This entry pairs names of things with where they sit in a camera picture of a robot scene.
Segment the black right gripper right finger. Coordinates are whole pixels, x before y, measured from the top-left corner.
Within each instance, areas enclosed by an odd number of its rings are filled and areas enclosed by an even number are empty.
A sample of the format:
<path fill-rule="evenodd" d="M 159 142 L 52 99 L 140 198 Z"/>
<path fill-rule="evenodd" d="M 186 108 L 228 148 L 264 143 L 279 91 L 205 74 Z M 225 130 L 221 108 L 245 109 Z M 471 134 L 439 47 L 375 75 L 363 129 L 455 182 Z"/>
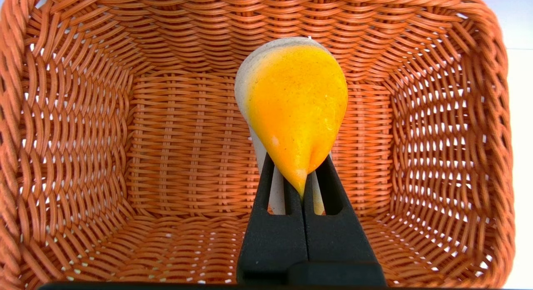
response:
<path fill-rule="evenodd" d="M 308 259 L 291 267 L 293 285 L 386 286 L 386 280 L 330 157 L 316 169 L 325 214 L 305 189 L 302 213 Z"/>

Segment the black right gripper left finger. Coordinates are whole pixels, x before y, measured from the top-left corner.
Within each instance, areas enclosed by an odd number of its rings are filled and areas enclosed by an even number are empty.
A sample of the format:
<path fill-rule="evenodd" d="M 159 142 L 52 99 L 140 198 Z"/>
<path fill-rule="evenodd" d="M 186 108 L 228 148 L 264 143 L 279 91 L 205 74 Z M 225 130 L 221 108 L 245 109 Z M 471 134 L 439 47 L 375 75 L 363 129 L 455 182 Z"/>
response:
<path fill-rule="evenodd" d="M 274 186 L 274 163 L 265 155 L 263 169 L 237 262 L 242 285 L 289 285 L 289 270 L 308 261 L 301 199 L 285 179 L 276 189 L 285 199 L 286 213 L 268 212 Z"/>

